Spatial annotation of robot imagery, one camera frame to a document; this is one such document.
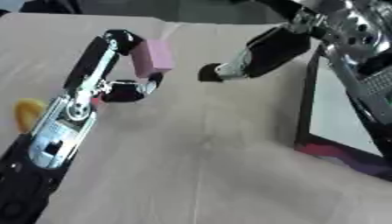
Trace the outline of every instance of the pink block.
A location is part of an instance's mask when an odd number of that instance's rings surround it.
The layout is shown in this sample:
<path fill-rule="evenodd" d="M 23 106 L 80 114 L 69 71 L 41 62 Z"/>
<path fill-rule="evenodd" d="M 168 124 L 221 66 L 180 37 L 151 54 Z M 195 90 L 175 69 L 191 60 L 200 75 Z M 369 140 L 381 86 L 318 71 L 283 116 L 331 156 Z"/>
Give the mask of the pink block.
<path fill-rule="evenodd" d="M 147 39 L 130 53 L 136 76 L 149 78 L 151 74 L 167 73 L 174 68 L 169 47 L 163 40 Z"/>

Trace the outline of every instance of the robotic hand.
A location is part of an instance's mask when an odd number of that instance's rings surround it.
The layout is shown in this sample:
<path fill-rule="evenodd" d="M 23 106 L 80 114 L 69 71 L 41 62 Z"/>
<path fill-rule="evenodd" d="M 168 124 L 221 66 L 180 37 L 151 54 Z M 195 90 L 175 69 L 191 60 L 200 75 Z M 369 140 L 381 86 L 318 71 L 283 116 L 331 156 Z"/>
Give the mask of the robotic hand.
<path fill-rule="evenodd" d="M 204 66 L 200 81 L 260 77 L 310 50 L 321 40 L 321 56 L 346 87 L 358 117 L 384 158 L 392 163 L 392 4 L 345 0 L 328 15 L 290 0 L 258 0 L 289 23 L 252 39 L 235 59 Z"/>
<path fill-rule="evenodd" d="M 159 87 L 170 66 L 152 65 L 152 58 L 157 52 L 168 52 L 161 42 L 149 41 L 128 31 L 112 30 L 91 42 L 68 76 L 64 91 L 52 100 L 35 127 L 20 135 L 1 157 L 0 224 L 36 222 L 95 124 L 97 98 L 136 102 Z M 106 80 L 120 55 L 131 55 L 136 75 L 148 79 L 146 84 Z"/>

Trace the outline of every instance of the beige tablecloth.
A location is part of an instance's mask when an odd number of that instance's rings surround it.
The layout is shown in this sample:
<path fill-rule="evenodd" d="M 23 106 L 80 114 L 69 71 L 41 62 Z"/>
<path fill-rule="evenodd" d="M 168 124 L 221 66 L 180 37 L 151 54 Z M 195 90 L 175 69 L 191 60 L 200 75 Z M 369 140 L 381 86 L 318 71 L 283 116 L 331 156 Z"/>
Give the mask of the beige tablecloth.
<path fill-rule="evenodd" d="M 167 39 L 176 69 L 137 104 L 104 105 L 38 224 L 390 223 L 392 184 L 295 152 L 307 54 L 257 80 L 197 82 L 267 25 L 10 14 L 0 19 L 0 141 L 18 98 L 48 101 L 107 29 Z M 123 59 L 113 78 L 132 77 Z"/>

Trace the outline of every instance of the robot fingertip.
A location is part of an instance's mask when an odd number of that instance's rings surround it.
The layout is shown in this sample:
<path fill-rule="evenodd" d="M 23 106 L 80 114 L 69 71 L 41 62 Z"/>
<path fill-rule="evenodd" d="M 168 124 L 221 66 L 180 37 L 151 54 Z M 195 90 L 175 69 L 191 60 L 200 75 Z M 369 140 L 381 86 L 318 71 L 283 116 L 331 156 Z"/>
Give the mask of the robot fingertip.
<path fill-rule="evenodd" d="M 209 64 L 199 70 L 199 81 L 201 82 L 223 82 L 223 79 L 215 72 L 215 68 L 221 64 Z"/>

